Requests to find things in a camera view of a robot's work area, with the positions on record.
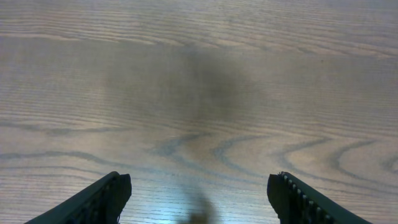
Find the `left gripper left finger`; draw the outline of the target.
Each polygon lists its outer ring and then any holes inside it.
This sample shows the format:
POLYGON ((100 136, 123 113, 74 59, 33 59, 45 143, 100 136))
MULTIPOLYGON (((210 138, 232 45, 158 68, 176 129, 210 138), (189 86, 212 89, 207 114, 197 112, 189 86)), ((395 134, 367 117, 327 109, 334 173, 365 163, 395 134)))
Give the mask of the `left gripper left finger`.
POLYGON ((131 194, 131 176, 112 171, 26 224, 119 224, 131 194))

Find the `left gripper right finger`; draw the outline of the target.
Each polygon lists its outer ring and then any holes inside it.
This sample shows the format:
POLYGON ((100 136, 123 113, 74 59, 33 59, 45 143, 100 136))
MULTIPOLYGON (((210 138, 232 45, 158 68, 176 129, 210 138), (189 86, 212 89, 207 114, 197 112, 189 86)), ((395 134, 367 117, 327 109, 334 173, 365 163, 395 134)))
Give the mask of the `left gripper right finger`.
POLYGON ((280 224, 371 224, 288 172, 269 176, 267 197, 280 224))

